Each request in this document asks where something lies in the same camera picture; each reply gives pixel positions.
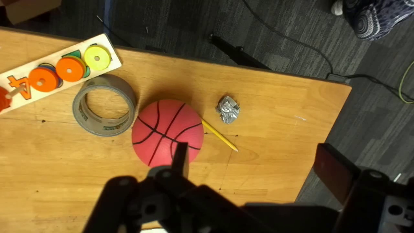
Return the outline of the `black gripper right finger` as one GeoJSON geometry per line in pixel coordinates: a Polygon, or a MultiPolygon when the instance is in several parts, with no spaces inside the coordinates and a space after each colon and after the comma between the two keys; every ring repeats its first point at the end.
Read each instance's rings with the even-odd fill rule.
{"type": "Polygon", "coordinates": [[[342,203],[334,233],[414,233],[414,182],[360,168],[330,144],[319,144],[314,171],[342,203]]]}

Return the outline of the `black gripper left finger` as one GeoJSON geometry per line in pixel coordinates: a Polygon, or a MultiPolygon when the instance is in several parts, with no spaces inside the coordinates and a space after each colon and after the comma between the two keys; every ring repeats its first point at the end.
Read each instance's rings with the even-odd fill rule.
{"type": "Polygon", "coordinates": [[[110,179],[83,233],[139,233],[158,221],[169,233],[232,233],[258,228],[258,221],[207,185],[187,179],[189,145],[179,142],[171,166],[152,168],[144,181],[110,179]]]}

